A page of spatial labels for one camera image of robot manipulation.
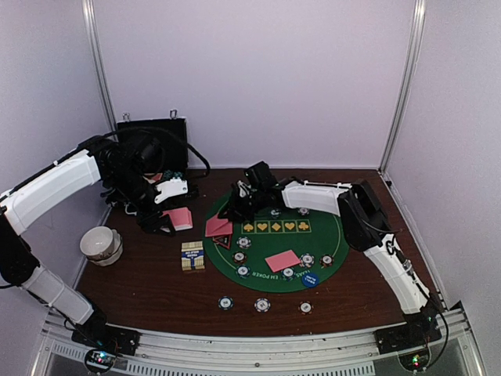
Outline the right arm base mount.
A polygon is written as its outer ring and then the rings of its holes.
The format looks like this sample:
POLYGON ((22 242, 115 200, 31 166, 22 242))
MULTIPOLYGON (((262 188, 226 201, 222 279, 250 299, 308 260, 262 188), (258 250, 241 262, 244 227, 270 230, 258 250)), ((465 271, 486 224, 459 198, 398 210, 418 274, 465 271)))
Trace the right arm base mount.
POLYGON ((407 349, 423 346, 442 338, 438 328, 424 331, 422 328, 408 324, 386 327, 374 332, 379 354, 401 352, 407 349))

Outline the red black chip stack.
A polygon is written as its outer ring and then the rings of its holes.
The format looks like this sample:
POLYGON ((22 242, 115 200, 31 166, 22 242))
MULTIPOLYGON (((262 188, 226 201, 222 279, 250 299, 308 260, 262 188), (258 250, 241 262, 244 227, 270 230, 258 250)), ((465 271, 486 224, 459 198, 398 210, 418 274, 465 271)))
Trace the red black chip stack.
POLYGON ((309 315, 312 313, 313 311, 313 304, 310 303, 310 301, 303 301, 303 302, 300 302, 299 306, 298 306, 298 310, 299 312, 302 314, 302 315, 309 315))

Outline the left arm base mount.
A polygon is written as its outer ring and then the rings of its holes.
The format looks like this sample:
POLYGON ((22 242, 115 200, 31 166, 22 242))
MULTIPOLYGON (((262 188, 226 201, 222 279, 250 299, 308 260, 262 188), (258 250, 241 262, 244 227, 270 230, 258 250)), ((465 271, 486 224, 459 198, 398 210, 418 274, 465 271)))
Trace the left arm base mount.
POLYGON ((91 338, 74 330, 71 340, 88 347, 105 350, 108 353, 134 356, 139 347, 141 334, 132 329, 106 326, 103 339, 91 338))

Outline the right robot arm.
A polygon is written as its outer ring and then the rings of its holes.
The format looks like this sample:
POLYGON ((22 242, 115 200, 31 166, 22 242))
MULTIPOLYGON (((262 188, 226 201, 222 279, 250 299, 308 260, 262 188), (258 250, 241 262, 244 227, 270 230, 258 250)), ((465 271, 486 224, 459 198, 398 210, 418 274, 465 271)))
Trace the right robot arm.
POLYGON ((407 345, 419 345, 437 330, 441 306, 400 249, 396 232, 367 181, 321 184, 296 178, 250 178, 232 185, 218 217, 250 222, 264 208, 304 208, 339 216, 348 246, 362 252, 395 293, 406 322, 402 340, 407 345))

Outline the green chip stack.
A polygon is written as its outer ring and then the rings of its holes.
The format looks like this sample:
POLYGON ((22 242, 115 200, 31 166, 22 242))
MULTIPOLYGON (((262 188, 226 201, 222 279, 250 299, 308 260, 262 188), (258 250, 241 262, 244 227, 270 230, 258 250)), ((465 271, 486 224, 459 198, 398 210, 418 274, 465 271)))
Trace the green chip stack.
POLYGON ((218 300, 218 308, 222 310, 229 310, 234 306, 234 301, 229 296, 223 296, 218 300))

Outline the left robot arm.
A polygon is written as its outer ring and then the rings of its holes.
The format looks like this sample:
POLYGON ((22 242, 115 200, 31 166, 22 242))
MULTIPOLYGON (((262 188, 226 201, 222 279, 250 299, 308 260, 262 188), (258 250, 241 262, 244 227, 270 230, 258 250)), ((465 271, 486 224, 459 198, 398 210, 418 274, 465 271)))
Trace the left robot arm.
POLYGON ((58 311, 96 348, 108 346, 113 339, 106 315, 48 270, 32 254, 22 235, 46 212, 97 182, 109 190, 109 200, 128 203, 136 210, 136 221, 146 233, 162 233, 168 228, 169 235, 175 235, 165 212, 178 202, 198 197, 198 187, 192 179, 150 183, 146 179, 147 161, 155 151, 163 150, 154 139, 155 130, 132 126, 124 132, 135 133, 142 141, 113 141, 115 132, 93 136, 1 196, 2 288, 27 291, 58 311))

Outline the blue small blind button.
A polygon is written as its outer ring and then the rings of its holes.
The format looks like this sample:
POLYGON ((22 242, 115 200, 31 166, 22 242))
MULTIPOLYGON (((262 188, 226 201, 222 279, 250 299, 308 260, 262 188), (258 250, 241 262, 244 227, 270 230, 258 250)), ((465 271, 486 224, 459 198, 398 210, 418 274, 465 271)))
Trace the blue small blind button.
POLYGON ((316 273, 305 273, 301 277, 301 282, 306 288, 314 288, 319 285, 320 278, 316 273))

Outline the green chip mat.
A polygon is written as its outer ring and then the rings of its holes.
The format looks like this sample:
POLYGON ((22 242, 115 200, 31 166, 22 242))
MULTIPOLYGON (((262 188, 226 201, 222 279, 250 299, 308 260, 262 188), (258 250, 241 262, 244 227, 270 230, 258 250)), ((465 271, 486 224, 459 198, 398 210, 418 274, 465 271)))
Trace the green chip mat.
POLYGON ((295 272, 293 268, 285 268, 281 271, 281 276, 284 280, 293 280, 295 278, 295 272))
POLYGON ((251 275, 251 268, 247 265, 239 265, 236 268, 236 275, 240 278, 248 278, 251 275))

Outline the red-backed card deck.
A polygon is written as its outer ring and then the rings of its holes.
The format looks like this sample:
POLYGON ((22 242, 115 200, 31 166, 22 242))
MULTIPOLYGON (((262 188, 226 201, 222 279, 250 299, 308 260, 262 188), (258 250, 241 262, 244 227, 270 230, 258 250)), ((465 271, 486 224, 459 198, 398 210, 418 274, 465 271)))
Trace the red-backed card deck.
POLYGON ((193 228, 191 211, 187 208, 176 208, 163 212, 163 217, 169 216, 175 231, 190 230, 193 228))

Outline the dealt red card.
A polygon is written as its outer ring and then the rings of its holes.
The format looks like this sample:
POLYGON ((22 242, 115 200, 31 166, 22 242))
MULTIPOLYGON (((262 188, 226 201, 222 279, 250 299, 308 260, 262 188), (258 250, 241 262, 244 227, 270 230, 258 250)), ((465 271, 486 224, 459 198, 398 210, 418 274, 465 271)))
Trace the dealt red card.
POLYGON ((213 230, 217 229, 219 226, 227 222, 230 221, 228 219, 219 218, 218 215, 213 215, 206 221, 204 236, 211 237, 211 233, 213 230))
POLYGON ((211 233, 211 237, 228 236, 232 235, 232 233, 233 233, 233 223, 227 222, 219 226, 217 229, 213 230, 211 233))
POLYGON ((265 258, 265 262, 274 273, 299 265, 301 260, 293 250, 283 251, 265 258))

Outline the blue white chip stack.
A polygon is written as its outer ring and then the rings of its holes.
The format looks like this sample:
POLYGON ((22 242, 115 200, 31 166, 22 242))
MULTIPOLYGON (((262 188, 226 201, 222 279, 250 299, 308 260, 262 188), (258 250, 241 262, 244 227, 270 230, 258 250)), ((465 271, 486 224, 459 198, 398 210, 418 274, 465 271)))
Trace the blue white chip stack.
POLYGON ((267 298, 258 298, 254 302, 254 308, 259 313, 266 313, 271 309, 271 302, 267 298))

